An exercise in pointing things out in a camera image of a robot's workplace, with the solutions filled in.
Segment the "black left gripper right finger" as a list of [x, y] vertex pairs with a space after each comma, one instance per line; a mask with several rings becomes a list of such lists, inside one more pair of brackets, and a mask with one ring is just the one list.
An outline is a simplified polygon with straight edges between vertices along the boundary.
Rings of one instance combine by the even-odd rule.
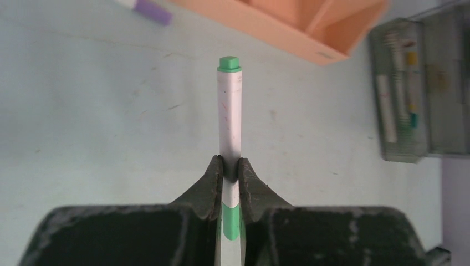
[[247, 158], [238, 161], [239, 200], [244, 225], [258, 222], [269, 208], [292, 207], [255, 173]]

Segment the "green cap white marker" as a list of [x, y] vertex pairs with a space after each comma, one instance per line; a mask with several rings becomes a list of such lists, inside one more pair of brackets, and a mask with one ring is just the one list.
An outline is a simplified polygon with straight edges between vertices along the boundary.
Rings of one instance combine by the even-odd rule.
[[396, 91], [397, 107], [399, 109], [400, 128], [403, 131], [411, 131], [417, 127], [417, 113], [410, 113], [408, 106], [406, 52], [410, 51], [409, 48], [402, 48], [400, 46], [401, 39], [410, 38], [403, 38], [399, 32], [394, 30], [387, 32], [384, 38], [385, 45], [389, 48], [392, 55], [392, 76]]

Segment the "dark red cap marker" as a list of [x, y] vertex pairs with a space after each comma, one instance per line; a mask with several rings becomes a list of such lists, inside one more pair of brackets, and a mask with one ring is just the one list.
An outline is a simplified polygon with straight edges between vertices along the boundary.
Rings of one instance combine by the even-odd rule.
[[413, 39], [401, 39], [400, 46], [402, 48], [411, 48], [417, 45], [417, 41]]

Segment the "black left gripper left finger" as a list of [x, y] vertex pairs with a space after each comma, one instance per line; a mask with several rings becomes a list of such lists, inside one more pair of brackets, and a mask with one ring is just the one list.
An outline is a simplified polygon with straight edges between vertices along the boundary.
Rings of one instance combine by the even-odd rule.
[[200, 219], [217, 220], [221, 214], [222, 185], [223, 159], [215, 155], [202, 177], [170, 205], [188, 206]]

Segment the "light green cap marker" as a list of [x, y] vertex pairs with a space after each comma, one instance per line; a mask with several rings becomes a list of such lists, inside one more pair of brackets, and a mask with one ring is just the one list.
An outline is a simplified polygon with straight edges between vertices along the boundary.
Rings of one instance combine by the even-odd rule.
[[239, 58], [225, 56], [217, 67], [219, 154], [223, 160], [222, 265], [240, 265], [240, 208], [238, 161], [242, 152], [242, 68]]

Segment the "yellow cap white marker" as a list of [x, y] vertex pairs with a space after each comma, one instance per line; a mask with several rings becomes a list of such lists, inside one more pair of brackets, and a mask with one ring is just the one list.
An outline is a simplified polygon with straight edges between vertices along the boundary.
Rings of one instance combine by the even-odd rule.
[[417, 113], [416, 88], [419, 77], [417, 63], [417, 53], [406, 52], [408, 106], [412, 114]]

